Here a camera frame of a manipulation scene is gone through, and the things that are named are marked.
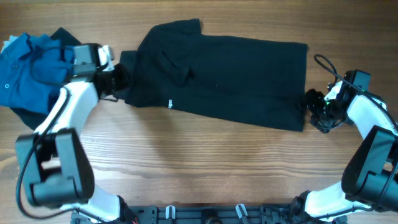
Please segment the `black polo shirt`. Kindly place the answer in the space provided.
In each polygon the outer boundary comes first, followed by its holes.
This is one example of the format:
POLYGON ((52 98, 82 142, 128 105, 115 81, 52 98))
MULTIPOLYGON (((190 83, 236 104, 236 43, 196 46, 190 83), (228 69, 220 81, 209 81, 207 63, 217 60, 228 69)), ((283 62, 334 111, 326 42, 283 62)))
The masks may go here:
POLYGON ((198 19, 153 27, 121 53, 125 102, 302 131, 307 45, 205 35, 198 19))

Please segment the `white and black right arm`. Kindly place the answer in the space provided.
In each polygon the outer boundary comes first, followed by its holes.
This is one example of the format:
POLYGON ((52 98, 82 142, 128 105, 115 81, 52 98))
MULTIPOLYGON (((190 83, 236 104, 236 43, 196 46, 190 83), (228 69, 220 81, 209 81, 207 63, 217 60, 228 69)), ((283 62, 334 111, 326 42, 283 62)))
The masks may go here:
POLYGON ((320 130, 330 131, 337 119, 351 121, 363 141, 338 183, 295 197, 286 217, 295 223, 326 223, 355 212, 396 212, 397 122, 383 101, 338 82, 327 95, 307 91, 304 104, 320 130))

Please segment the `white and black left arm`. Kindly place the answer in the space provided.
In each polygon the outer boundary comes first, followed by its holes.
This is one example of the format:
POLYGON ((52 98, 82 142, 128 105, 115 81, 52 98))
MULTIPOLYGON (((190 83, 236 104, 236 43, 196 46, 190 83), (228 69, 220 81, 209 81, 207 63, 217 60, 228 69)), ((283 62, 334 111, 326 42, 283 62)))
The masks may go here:
POLYGON ((46 81, 60 90, 51 112, 30 135, 16 140, 20 172, 16 203, 26 217, 39 220, 23 206, 22 194, 33 207, 84 216, 93 223, 138 223, 124 199, 95 184, 93 169, 80 142, 87 118, 99 100, 108 100, 127 86, 123 73, 113 65, 110 46, 82 44, 70 48, 73 68, 62 83, 46 81))

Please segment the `blue polo shirt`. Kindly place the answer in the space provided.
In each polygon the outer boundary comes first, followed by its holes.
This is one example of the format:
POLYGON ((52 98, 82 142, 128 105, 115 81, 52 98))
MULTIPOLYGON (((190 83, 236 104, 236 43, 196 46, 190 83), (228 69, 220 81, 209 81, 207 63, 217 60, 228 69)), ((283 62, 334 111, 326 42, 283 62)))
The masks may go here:
POLYGON ((23 33, 1 53, 1 105, 49 114, 73 63, 71 47, 23 33))

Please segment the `black shirt in pile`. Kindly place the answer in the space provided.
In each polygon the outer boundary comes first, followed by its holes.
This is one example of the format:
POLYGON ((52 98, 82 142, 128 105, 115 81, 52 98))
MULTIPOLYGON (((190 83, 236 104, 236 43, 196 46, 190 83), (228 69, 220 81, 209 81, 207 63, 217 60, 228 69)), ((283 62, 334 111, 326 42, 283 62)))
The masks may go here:
MULTIPOLYGON (((59 40, 63 47, 67 45, 76 46, 81 44, 78 39, 62 27, 56 30, 50 38, 53 40, 59 40)), ((35 113, 22 108, 10 108, 10 110, 15 113, 31 130, 35 130, 47 118, 46 114, 35 113)))

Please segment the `white garment under pile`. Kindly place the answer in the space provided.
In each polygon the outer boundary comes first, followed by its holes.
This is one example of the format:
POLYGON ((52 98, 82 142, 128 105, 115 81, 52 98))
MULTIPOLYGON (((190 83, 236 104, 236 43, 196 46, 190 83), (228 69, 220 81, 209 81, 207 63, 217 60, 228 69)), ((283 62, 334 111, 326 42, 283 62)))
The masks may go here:
POLYGON ((5 40, 3 42, 3 47, 1 49, 1 52, 3 52, 7 47, 9 47, 15 40, 17 40, 19 36, 13 36, 10 35, 8 40, 5 40))

